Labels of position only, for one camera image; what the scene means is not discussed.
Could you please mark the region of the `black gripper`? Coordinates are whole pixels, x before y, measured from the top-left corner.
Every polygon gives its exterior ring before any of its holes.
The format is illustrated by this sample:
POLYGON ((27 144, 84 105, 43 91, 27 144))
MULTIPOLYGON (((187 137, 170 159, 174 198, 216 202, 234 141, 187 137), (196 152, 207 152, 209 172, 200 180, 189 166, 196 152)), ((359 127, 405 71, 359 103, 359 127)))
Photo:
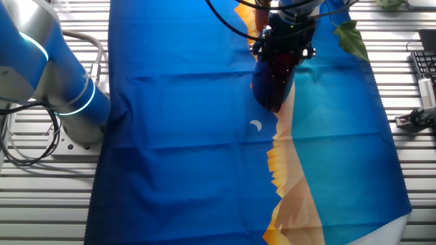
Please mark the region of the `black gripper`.
POLYGON ((312 47, 315 23, 288 25, 280 22, 274 27, 267 25, 262 31, 263 41, 255 41, 249 50, 257 56, 257 61, 266 62, 270 56, 286 53, 292 54, 298 64, 316 56, 312 47))

